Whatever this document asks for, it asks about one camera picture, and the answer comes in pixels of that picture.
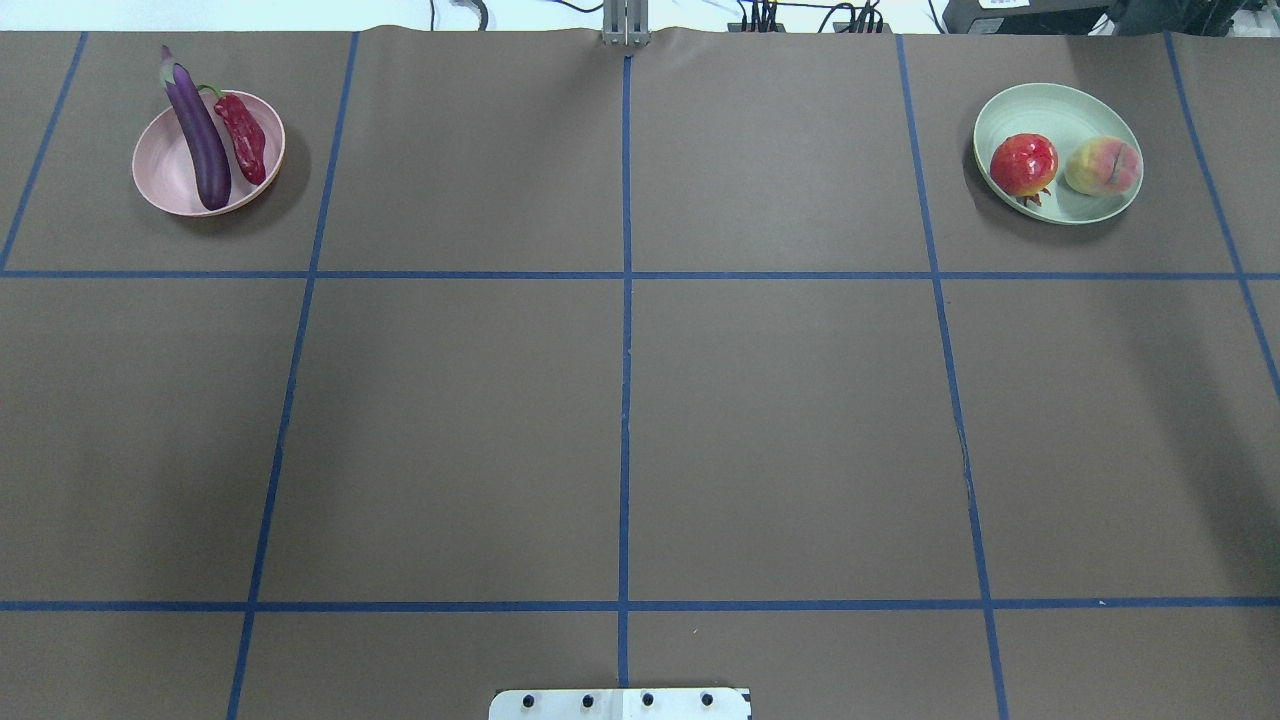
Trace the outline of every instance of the plate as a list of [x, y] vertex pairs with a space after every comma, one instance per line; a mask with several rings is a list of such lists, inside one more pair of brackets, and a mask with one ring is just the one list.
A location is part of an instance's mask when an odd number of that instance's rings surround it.
[[[1024, 206], [991, 179], [991, 158], [1010, 136], [1020, 132], [1043, 135], [1057, 147], [1057, 177], [1048, 183], [1052, 195], [1041, 193], [1041, 206]], [[998, 92], [983, 105], [973, 124], [973, 152], [983, 179], [1005, 202], [1024, 215], [1060, 225], [1097, 223], [1115, 217], [1133, 202], [1142, 178], [1124, 195], [1093, 197], [1066, 184], [1066, 159], [1087, 140], [1110, 135], [1133, 145], [1142, 154], [1129, 126], [1106, 102], [1065, 85], [1033, 82]]]
[[256, 95], [238, 90], [224, 90], [223, 92], [239, 97], [244, 102], [244, 108], [262, 126], [262, 135], [266, 136], [266, 146], [262, 150], [266, 179], [262, 181], [262, 184], [253, 184], [244, 179], [239, 165], [236, 164], [236, 151], [232, 149], [232, 141], [223, 126], [223, 119], [214, 114], [214, 102], [218, 101], [218, 97], [211, 91], [204, 91], [200, 94], [200, 99], [209, 109], [214, 127], [218, 128], [218, 135], [223, 140], [227, 161], [232, 167], [230, 199], [225, 206], [218, 210], [209, 210], [200, 202], [200, 195], [196, 192], [196, 168], [191, 163], [187, 138], [182, 135], [182, 127], [178, 124], [178, 117], [173, 108], [169, 108], [151, 120], [133, 147], [133, 184], [138, 187], [138, 192], [147, 199], [147, 202], [174, 215], [207, 218], [230, 213], [248, 204], [275, 179], [280, 172], [280, 161], [284, 159], [284, 123], [280, 122], [280, 115]]

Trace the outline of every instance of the peach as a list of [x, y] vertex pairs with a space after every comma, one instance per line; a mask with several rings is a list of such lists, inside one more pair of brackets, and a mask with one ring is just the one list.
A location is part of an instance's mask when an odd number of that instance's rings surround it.
[[1119, 137], [1098, 136], [1066, 159], [1066, 184], [1084, 195], [1124, 195], [1142, 177], [1138, 149]]

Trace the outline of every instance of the red pepper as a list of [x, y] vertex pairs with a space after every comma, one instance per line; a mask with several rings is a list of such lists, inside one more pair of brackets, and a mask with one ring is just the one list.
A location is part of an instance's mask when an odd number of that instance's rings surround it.
[[232, 136], [232, 145], [236, 147], [236, 163], [241, 167], [244, 179], [253, 184], [262, 184], [266, 179], [266, 164], [262, 160], [262, 149], [266, 147], [266, 135], [262, 126], [248, 111], [244, 102], [234, 95], [224, 95], [211, 85], [201, 85], [201, 90], [209, 88], [218, 95], [214, 111], [227, 126], [227, 133]]

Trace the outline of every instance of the green bowl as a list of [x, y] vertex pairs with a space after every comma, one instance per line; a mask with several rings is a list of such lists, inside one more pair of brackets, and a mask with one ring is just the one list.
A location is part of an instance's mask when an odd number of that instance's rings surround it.
[[[991, 179], [991, 158], [996, 149], [1021, 132], [1043, 135], [1057, 149], [1057, 177], [1048, 183], [1051, 195], [1041, 193], [1039, 206], [1023, 205]], [[1140, 177], [1124, 195], [1108, 197], [1083, 195], [1066, 184], [1066, 159], [1087, 140], [1100, 135], [1119, 137], [1142, 154], [1133, 131], [1106, 102], [1065, 85], [1032, 82], [1004, 90], [983, 105], [973, 124], [973, 154], [983, 179], [1010, 208], [1046, 223], [1083, 225], [1115, 217], [1133, 202], [1142, 188]]]

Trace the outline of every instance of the eggplant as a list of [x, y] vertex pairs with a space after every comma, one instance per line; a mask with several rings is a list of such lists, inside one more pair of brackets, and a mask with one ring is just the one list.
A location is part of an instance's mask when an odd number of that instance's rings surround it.
[[227, 161], [223, 138], [214, 119], [191, 79], [191, 73], [173, 59], [169, 46], [160, 47], [160, 82], [178, 115], [182, 135], [187, 138], [191, 163], [196, 167], [196, 191], [200, 202], [210, 210], [227, 206], [232, 196], [232, 167]]

